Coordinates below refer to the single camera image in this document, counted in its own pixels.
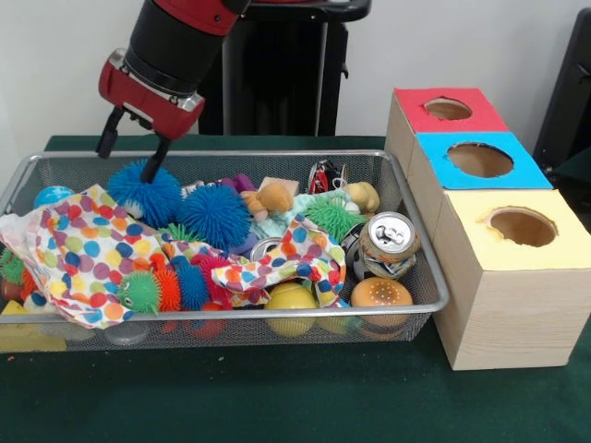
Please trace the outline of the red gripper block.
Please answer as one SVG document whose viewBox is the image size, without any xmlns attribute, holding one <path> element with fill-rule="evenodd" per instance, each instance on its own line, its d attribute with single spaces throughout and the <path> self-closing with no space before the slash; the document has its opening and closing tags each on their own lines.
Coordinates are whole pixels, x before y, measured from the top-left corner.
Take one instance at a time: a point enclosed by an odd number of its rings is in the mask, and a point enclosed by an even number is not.
<svg viewBox="0 0 591 443">
<path fill-rule="evenodd" d="M 135 116 L 141 124 L 160 135 L 156 151 L 147 159 L 139 176 L 142 184 L 151 184 L 160 170 L 172 140 L 188 133 L 197 122 L 205 100 L 197 93 L 177 98 L 139 81 L 113 61 L 107 61 L 99 79 L 101 96 L 114 106 L 100 136 L 96 153 L 108 159 L 118 137 L 117 127 L 124 113 Z"/>
</svg>

